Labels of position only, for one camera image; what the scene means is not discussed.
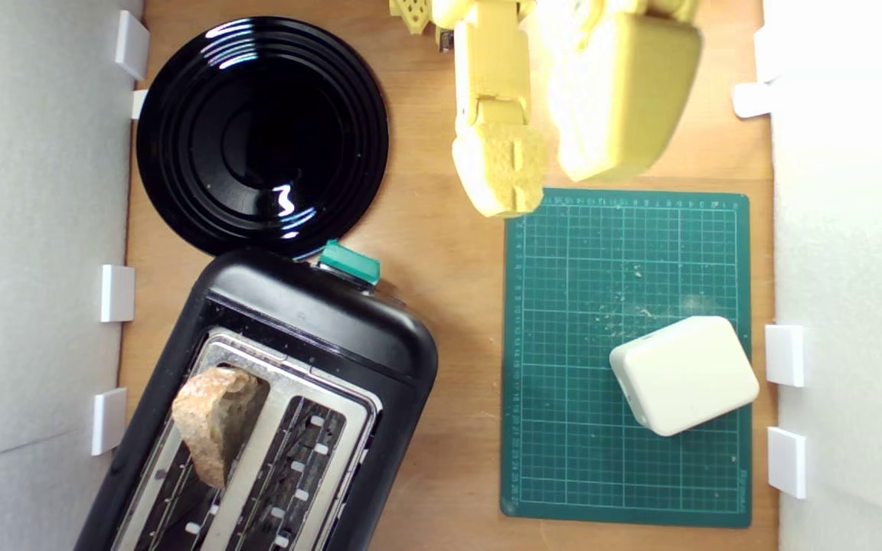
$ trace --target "wooden surface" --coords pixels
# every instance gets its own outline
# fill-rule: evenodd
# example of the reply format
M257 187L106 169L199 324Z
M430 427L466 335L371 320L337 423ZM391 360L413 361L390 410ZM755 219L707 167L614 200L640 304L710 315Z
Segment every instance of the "wooden surface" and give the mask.
M440 367L371 549L541 550L777 549L777 494L767 485L766 430L775 419L763 382L763 332L773 319L769 123L740 122L733 83L753 79L759 0L701 0L704 53L690 103L662 160L620 187L731 191L750 196L753 349L763 391L753 409L753 525L748 530L508 519L499 512L499 413L503 223L472 209L450 157L455 90L452 56L433 37L410 36L385 0L148 0L149 77L206 28L246 15L288 15L351 43L381 81L391 151L381 192L343 239L377 257L385 279L437 340ZM539 76L540 67L534 67ZM539 77L534 78L538 96ZM534 123L546 129L539 114ZM554 168L550 185L570 182ZM137 269L136 320L123 334L120 384L129 410L209 257L175 236L152 209L132 158L127 262Z

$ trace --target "toaster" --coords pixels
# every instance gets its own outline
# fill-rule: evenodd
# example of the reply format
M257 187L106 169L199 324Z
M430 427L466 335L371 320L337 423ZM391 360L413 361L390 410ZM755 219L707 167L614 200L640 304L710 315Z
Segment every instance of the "toaster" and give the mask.
M377 293L378 272L334 241L315 265L254 248L210 262L77 551L367 547L437 372L430 333ZM182 385L209 367L267 385L224 489L197 477L171 416Z

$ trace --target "metal toaster slot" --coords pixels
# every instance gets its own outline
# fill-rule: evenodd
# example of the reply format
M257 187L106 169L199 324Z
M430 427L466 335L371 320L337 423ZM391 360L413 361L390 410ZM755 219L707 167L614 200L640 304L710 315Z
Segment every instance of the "metal toaster slot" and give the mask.
M247 370L269 384L224 491L193 472L172 419L151 454L115 549L322 549L381 410L379 400L293 358L214 329L191 370Z

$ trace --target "green cutting mat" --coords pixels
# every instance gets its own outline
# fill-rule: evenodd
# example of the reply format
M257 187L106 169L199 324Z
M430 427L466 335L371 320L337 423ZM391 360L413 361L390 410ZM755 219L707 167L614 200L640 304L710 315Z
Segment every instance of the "green cutting mat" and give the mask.
M750 355L746 197L547 189L505 237L503 512L748 527L750 406L664 439L608 361L694 315L731 320Z

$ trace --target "black plate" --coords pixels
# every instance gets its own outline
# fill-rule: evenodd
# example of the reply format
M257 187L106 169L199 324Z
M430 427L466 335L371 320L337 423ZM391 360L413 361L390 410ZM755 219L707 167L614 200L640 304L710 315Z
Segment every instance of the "black plate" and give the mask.
M314 253L360 220L386 168L386 108L345 42L245 18L176 52L138 121L145 191L183 240L218 255Z

